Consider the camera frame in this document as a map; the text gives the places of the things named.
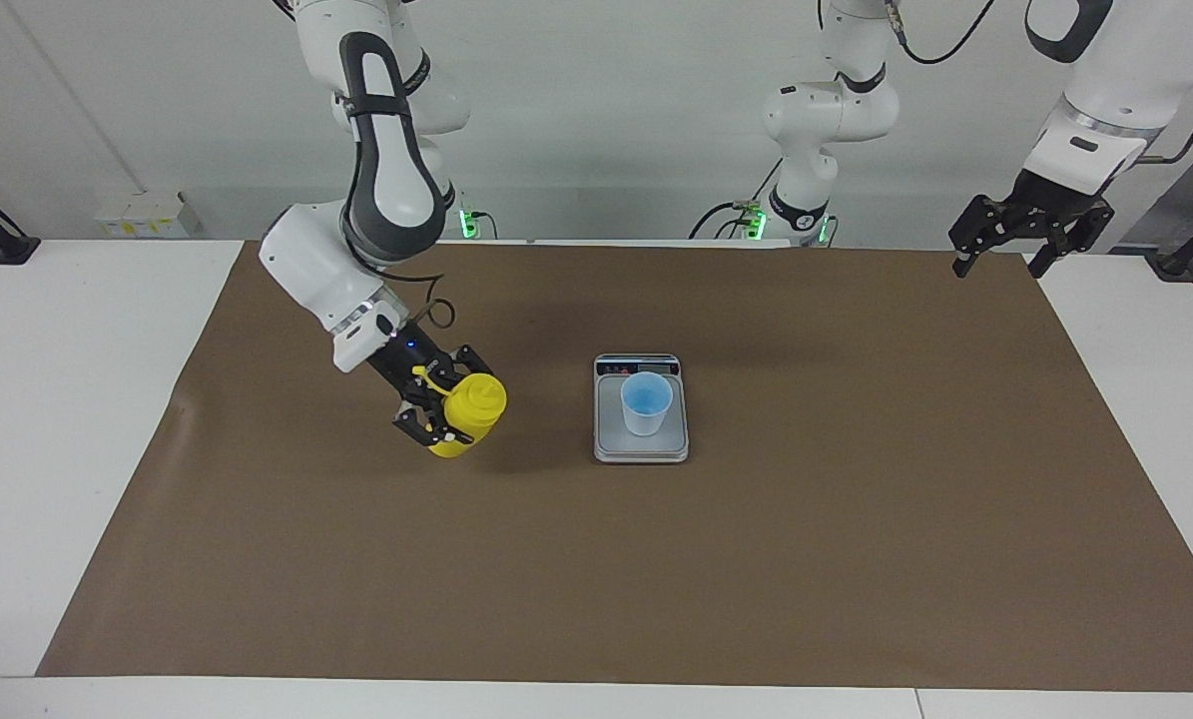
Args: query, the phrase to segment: white table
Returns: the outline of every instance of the white table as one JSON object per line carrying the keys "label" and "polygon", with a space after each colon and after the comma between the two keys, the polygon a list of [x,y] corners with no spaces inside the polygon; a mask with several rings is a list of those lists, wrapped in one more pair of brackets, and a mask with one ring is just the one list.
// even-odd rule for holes
{"label": "white table", "polygon": [[[1193,719],[1193,695],[30,678],[240,247],[48,242],[0,267],[0,715]],[[1107,255],[1043,289],[1193,551],[1193,290]]]}

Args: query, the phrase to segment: white robotic arm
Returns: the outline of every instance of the white robotic arm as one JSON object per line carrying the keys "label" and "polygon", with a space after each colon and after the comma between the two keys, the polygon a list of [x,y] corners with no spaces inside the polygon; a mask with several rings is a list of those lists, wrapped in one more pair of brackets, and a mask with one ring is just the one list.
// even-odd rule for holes
{"label": "white robotic arm", "polygon": [[[453,457],[477,439],[471,429],[483,436],[488,428],[483,414],[478,427],[457,427],[445,402],[490,368],[469,346],[443,352],[384,280],[396,279],[388,267],[429,249],[445,228],[453,184],[421,135],[463,128],[468,106],[432,68],[401,0],[296,0],[293,16],[303,58],[332,91],[358,160],[346,199],[293,205],[272,224],[262,264],[332,334],[336,367],[376,368],[401,396],[392,423]],[[505,396],[490,399],[505,404]]]}
{"label": "white robotic arm", "polygon": [[1074,76],[1026,157],[1014,190],[976,196],[951,228],[965,277],[983,252],[1043,237],[1040,277],[1092,249],[1113,215],[1102,192],[1142,157],[1193,88],[1193,0],[1031,0],[1026,32]]}
{"label": "white robotic arm", "polygon": [[832,82],[789,85],[765,104],[765,129],[783,149],[781,174],[764,200],[768,233],[816,236],[836,181],[836,160],[823,148],[888,135],[897,123],[897,93],[884,81],[892,31],[884,0],[832,0],[823,54]]}

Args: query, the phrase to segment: plastic cup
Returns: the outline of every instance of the plastic cup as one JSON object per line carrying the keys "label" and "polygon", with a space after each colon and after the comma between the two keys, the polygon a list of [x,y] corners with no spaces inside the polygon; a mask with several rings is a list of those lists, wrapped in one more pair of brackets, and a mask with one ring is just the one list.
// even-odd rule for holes
{"label": "plastic cup", "polygon": [[623,423],[636,436],[651,436],[661,427],[672,407],[675,392],[663,374],[637,372],[625,378],[623,389]]}

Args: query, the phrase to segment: yellow squeeze bottle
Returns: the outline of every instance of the yellow squeeze bottle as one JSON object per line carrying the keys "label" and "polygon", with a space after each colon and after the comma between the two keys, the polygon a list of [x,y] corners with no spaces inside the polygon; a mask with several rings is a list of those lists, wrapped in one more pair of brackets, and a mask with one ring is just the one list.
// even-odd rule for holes
{"label": "yellow squeeze bottle", "polygon": [[445,459],[459,457],[490,433],[494,424],[499,423],[499,419],[503,417],[506,409],[508,409],[508,390],[499,378],[494,374],[469,374],[445,397],[445,420],[450,421],[451,427],[471,435],[472,445],[443,441],[428,450],[432,450],[432,454]]}

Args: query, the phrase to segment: kitchen scale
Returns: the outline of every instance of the kitchen scale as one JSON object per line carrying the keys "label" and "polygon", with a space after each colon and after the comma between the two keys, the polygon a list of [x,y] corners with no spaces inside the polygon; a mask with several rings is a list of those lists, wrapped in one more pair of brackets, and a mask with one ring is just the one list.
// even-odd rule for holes
{"label": "kitchen scale", "polygon": [[[651,436],[636,436],[623,422],[623,383],[637,372],[655,372],[672,385],[672,405]],[[684,414],[684,382],[674,354],[601,354],[595,378],[596,459],[605,464],[680,464],[688,458],[688,423]]]}

